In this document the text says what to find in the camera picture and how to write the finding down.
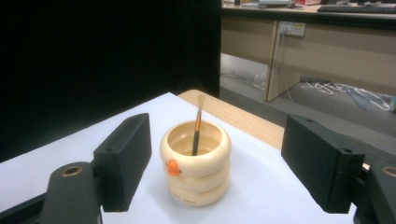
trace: white tabletop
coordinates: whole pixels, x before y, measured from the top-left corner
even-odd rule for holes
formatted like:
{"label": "white tabletop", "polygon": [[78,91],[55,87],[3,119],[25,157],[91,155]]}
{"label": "white tabletop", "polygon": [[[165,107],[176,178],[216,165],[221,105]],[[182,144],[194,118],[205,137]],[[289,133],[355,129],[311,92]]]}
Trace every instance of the white tabletop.
{"label": "white tabletop", "polygon": [[353,223],[347,215],[324,213],[292,173],[280,151],[206,112],[233,142],[231,185],[216,203],[189,207],[171,199],[159,155],[163,135],[195,119],[195,106],[167,93],[15,159],[0,163],[0,212],[46,191],[50,174],[92,152],[125,119],[149,113],[152,156],[126,213],[104,213],[104,223]]}

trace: black curtain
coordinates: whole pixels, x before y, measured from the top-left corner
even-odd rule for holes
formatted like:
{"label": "black curtain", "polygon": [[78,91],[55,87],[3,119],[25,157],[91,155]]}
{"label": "black curtain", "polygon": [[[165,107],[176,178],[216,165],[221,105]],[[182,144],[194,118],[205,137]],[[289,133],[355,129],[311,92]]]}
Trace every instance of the black curtain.
{"label": "black curtain", "polygon": [[220,1],[2,3],[0,161],[165,92],[219,96]]}

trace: cup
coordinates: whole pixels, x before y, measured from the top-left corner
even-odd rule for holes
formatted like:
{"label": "cup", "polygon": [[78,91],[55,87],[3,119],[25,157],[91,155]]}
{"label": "cup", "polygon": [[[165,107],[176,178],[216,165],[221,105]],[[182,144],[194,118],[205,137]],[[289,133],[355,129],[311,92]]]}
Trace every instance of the cup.
{"label": "cup", "polygon": [[230,185],[231,139],[217,124],[201,121],[197,156],[192,156],[195,120],[170,129],[160,145],[171,195],[184,204],[203,206],[221,198]]}

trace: cable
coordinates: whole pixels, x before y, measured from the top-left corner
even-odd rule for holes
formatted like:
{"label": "cable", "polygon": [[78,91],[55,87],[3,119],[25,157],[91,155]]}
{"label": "cable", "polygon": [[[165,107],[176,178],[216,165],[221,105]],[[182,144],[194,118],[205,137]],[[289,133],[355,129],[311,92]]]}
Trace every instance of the cable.
{"label": "cable", "polygon": [[236,79],[241,79],[241,80],[246,79],[245,77],[238,76],[235,73],[235,70],[231,70],[230,72],[220,72],[220,76],[221,77],[231,77],[231,78],[236,78]]}
{"label": "cable", "polygon": [[286,85],[286,91],[288,92],[288,96],[289,96],[289,98],[290,98],[290,100],[291,100],[291,105],[292,105],[292,111],[293,111],[293,114],[294,115],[297,115],[297,113],[296,113],[296,109],[295,109],[295,103],[294,103],[294,101],[293,101],[293,98],[291,97],[291,94],[290,94],[290,91],[289,91],[289,84],[288,84],[288,81],[286,80],[286,77],[285,77],[285,73],[283,72],[283,67],[284,67],[284,64],[283,64],[283,58],[284,58],[284,39],[285,39],[285,34],[286,34],[286,32],[288,31],[288,27],[284,27],[284,29],[281,31],[281,33],[280,33],[280,51],[281,51],[281,58],[280,58],[280,74],[282,75],[282,77],[283,77],[283,81],[285,82],[285,85]]}

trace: power outlet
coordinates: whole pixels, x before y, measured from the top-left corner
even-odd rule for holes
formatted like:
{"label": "power outlet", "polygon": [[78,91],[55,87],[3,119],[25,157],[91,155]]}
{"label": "power outlet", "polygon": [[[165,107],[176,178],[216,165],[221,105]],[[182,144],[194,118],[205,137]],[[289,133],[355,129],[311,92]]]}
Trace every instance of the power outlet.
{"label": "power outlet", "polygon": [[279,28],[280,28],[279,32],[285,35],[304,36],[305,23],[282,21],[280,23]]}

